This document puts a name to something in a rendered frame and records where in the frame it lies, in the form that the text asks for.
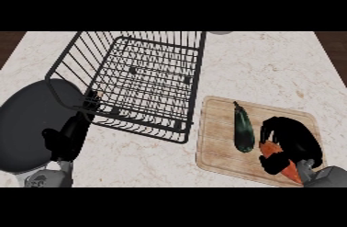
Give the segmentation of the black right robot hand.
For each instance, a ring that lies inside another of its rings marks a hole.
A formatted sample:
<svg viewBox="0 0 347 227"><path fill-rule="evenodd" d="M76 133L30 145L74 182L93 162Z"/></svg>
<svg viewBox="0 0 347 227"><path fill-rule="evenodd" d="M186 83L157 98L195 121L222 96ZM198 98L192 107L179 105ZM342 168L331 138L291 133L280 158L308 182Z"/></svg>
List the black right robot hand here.
<svg viewBox="0 0 347 227"><path fill-rule="evenodd" d="M303 160L315 161L313 168L322 165L322 147L299 120L285 117L266 119L260 127L260 144L266 143L269 137L274 137L274 143L278 143L282 148L281 153L259 157L265 171L271 175L277 175L290 163L297 164Z"/></svg>

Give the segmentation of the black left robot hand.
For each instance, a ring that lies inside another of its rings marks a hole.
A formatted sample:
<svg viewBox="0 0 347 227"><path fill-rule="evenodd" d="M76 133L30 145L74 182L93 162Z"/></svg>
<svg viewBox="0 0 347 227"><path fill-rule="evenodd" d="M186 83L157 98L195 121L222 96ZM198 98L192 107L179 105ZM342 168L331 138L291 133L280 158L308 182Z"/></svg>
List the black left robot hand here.
<svg viewBox="0 0 347 227"><path fill-rule="evenodd" d="M52 152L51 160L71 162L80 155L95 115L77 112L70 117L61 131L45 129L45 147Z"/></svg>

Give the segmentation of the orange sweet potato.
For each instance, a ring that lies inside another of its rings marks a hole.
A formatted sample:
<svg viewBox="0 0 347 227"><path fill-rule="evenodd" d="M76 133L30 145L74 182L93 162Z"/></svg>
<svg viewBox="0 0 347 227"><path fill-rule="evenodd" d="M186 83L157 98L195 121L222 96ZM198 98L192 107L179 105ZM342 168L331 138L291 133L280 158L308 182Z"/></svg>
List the orange sweet potato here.
<svg viewBox="0 0 347 227"><path fill-rule="evenodd" d="M260 143L259 148L266 158L269 158L274 153L282 152L281 146L271 141ZM297 184L303 184L294 162L290 162L290 166L281 171L281 174Z"/></svg>

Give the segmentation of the wooden cutting board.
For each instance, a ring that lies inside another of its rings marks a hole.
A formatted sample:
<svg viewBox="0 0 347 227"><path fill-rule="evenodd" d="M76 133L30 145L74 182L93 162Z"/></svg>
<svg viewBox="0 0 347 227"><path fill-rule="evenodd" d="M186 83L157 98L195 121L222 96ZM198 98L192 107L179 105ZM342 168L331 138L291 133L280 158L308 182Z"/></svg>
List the wooden cutting board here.
<svg viewBox="0 0 347 227"><path fill-rule="evenodd" d="M282 174L269 175L262 167L259 156L260 127L271 117L287 117L299 120L322 143L321 130L315 117L293 109L277 108L238 100L251 120L256 148L243 153L234 142L235 136L235 99L207 96L203 102L200 132L197 143L197 164L207 171L260 182L277 187L300 187Z"/></svg>

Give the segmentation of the dark grey round plate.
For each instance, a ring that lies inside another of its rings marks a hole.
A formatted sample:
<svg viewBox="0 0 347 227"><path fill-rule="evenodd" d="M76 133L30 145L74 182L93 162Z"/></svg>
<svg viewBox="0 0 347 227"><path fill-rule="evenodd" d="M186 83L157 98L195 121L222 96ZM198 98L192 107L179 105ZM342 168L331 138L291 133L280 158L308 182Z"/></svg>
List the dark grey round plate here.
<svg viewBox="0 0 347 227"><path fill-rule="evenodd" d="M64 80L26 86L0 106L0 171L21 174L48 165L52 152L42 131L61 131L77 112L98 108L98 93Z"/></svg>

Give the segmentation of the dark green eggplant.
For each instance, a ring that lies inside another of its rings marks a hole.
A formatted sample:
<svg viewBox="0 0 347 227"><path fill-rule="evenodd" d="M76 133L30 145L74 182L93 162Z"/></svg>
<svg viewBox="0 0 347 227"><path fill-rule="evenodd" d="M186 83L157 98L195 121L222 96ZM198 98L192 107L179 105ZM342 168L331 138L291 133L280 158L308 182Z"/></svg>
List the dark green eggplant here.
<svg viewBox="0 0 347 227"><path fill-rule="evenodd" d="M250 153L256 145L256 135L247 111L238 102L235 104L235 146L243 153Z"/></svg>

